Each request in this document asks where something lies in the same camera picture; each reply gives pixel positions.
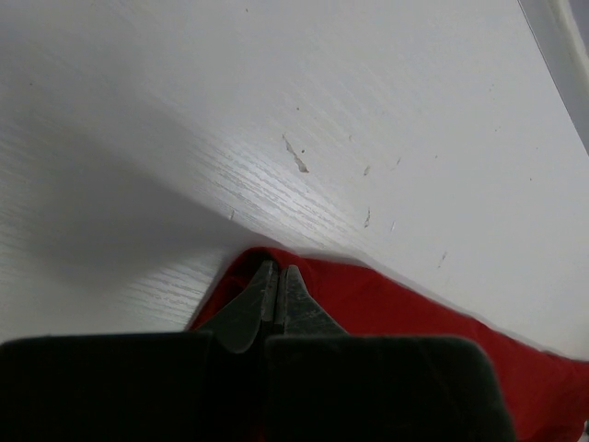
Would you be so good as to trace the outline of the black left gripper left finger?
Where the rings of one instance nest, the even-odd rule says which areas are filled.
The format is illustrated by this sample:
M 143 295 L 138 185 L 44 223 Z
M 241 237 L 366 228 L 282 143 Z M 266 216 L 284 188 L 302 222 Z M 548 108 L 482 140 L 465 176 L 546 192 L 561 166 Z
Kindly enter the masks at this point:
M 258 441 L 264 262 L 200 329 L 20 339 L 1 347 L 5 441 Z

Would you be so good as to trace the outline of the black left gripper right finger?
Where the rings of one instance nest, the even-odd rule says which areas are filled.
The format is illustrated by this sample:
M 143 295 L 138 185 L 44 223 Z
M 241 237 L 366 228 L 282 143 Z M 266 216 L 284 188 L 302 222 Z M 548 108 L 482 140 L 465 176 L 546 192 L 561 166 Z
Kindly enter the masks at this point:
M 283 270 L 265 343 L 269 441 L 512 441 L 491 362 L 447 335 L 347 333 Z

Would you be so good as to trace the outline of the red t shirt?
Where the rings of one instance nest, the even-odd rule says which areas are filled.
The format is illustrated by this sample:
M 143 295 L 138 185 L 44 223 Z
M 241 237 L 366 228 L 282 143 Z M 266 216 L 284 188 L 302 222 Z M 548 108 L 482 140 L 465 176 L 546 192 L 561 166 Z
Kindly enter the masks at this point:
M 296 266 L 310 295 L 345 331 L 361 335 L 451 335 L 478 344 L 493 364 L 519 441 L 578 441 L 588 421 L 588 364 L 538 350 L 446 307 L 378 271 L 256 247 L 222 274 L 190 325 L 196 330 L 248 285 L 260 265 Z

